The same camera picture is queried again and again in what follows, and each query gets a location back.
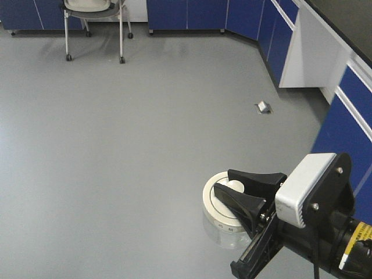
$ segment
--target gray floor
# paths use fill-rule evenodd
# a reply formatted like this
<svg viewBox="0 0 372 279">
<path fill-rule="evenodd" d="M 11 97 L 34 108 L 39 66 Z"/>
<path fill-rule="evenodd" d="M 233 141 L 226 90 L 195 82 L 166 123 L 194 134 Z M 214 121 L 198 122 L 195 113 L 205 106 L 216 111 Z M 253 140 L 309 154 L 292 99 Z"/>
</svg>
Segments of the gray floor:
<svg viewBox="0 0 372 279">
<path fill-rule="evenodd" d="M 205 182 L 310 151 L 326 101 L 276 90 L 255 44 L 133 25 L 125 65 L 113 23 L 72 33 L 72 62 L 63 33 L 0 28 L 0 278 L 233 278 L 242 249 L 205 232 Z M 312 265 L 283 249 L 258 278 Z"/>
</svg>

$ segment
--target black countertop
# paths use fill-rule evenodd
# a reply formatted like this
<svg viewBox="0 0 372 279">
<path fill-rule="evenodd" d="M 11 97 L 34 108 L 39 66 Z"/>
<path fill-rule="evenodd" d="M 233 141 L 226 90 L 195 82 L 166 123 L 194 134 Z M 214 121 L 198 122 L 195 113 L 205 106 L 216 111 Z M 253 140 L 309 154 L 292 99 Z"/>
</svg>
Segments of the black countertop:
<svg viewBox="0 0 372 279">
<path fill-rule="evenodd" d="M 305 0 L 372 68 L 372 0 Z"/>
</svg>

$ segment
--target chair leg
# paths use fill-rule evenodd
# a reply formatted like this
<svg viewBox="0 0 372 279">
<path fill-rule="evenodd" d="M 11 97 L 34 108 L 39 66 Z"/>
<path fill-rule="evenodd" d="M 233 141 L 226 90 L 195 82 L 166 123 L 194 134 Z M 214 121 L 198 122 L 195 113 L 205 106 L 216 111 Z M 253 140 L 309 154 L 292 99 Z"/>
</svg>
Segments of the chair leg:
<svg viewBox="0 0 372 279">
<path fill-rule="evenodd" d="M 83 21 L 84 21 L 84 25 L 85 25 L 85 29 L 86 29 L 85 35 L 87 37 L 92 37 L 92 33 L 90 32 L 89 25 L 88 25 L 88 20 L 83 19 Z"/>
<path fill-rule="evenodd" d="M 124 5 L 124 10 L 126 11 L 128 28 L 129 28 L 128 38 L 133 39 L 132 28 L 131 28 L 131 25 L 130 25 L 130 12 L 129 12 L 129 9 L 126 5 Z"/>
<path fill-rule="evenodd" d="M 122 14 L 122 11 L 120 9 L 120 13 L 119 13 L 119 29 L 120 29 L 120 59 L 119 59 L 119 62 L 120 64 L 123 64 L 126 62 L 124 56 L 123 56 L 123 14 Z"/>
<path fill-rule="evenodd" d="M 69 13 L 65 10 L 65 40 L 66 40 L 66 61 L 71 61 L 72 57 L 69 54 Z"/>
</svg>

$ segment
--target blue cabinet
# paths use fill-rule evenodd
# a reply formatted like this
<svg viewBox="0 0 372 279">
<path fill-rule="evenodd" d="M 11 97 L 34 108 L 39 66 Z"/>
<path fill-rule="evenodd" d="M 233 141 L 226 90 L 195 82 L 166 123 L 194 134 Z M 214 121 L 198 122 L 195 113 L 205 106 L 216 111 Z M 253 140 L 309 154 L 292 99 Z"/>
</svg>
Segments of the blue cabinet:
<svg viewBox="0 0 372 279">
<path fill-rule="evenodd" d="M 281 5 L 291 15 L 286 14 Z M 298 7 L 291 0 L 281 0 L 280 3 L 265 0 L 258 43 L 277 84 L 281 80 L 293 34 L 294 24 L 288 19 L 294 18 L 297 13 Z"/>
<path fill-rule="evenodd" d="M 227 0 L 147 0 L 150 30 L 225 29 Z"/>
<path fill-rule="evenodd" d="M 346 68 L 340 87 L 368 125 L 372 127 L 372 92 L 350 67 Z"/>
<path fill-rule="evenodd" d="M 230 0 L 226 29 L 257 40 L 264 0 Z"/>
<path fill-rule="evenodd" d="M 7 30 L 64 29 L 60 0 L 0 0 L 0 19 Z M 70 29 L 82 29 L 80 19 L 71 17 Z"/>
<path fill-rule="evenodd" d="M 187 29 L 225 29 L 227 0 L 188 0 Z"/>
<path fill-rule="evenodd" d="M 356 189 L 372 164 L 372 142 L 335 96 L 312 152 L 346 152 L 352 159 L 350 182 Z"/>
<path fill-rule="evenodd" d="M 356 72 L 347 67 L 338 95 L 331 104 L 312 150 L 350 154 L 353 164 L 350 182 L 356 198 L 355 217 L 368 223 L 372 223 L 371 104 L 372 92 Z"/>
<path fill-rule="evenodd" d="M 296 18 L 298 14 L 298 7 L 292 0 L 280 0 L 279 1 L 281 8 L 284 13 L 289 17 L 293 24 L 296 23 Z"/>
<path fill-rule="evenodd" d="M 278 15 L 278 11 L 272 1 L 265 0 L 262 12 L 261 26 L 258 35 L 258 43 L 265 60 L 267 60 L 267 57 L 269 55 L 274 26 Z"/>
<path fill-rule="evenodd" d="M 292 29 L 287 22 L 278 15 L 271 41 L 269 58 L 267 60 L 277 84 L 280 83 L 283 73 L 292 33 Z"/>
<path fill-rule="evenodd" d="M 187 28 L 187 0 L 147 0 L 147 13 L 151 30 Z"/>
<path fill-rule="evenodd" d="M 63 10 L 59 7 L 60 0 L 35 0 L 40 14 L 43 29 L 58 30 L 65 28 Z M 81 29 L 81 20 L 76 17 L 69 18 L 69 29 Z"/>
<path fill-rule="evenodd" d="M 0 0 L 0 19 L 7 30 L 42 29 L 33 0 Z"/>
</svg>

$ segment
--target white wall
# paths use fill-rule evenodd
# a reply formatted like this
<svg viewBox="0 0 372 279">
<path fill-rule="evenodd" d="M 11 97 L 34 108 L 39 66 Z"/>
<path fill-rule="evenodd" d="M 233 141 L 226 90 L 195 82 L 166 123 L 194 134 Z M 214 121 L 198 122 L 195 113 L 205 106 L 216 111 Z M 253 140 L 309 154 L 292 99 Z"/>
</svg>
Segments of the white wall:
<svg viewBox="0 0 372 279">
<path fill-rule="evenodd" d="M 126 0 L 126 5 L 130 10 L 131 22 L 147 22 L 147 8 L 146 0 Z M 95 19 L 92 22 L 117 22 L 117 18 L 111 17 L 110 19 Z"/>
<path fill-rule="evenodd" d="M 147 22 L 146 0 L 126 0 L 131 22 Z"/>
</svg>

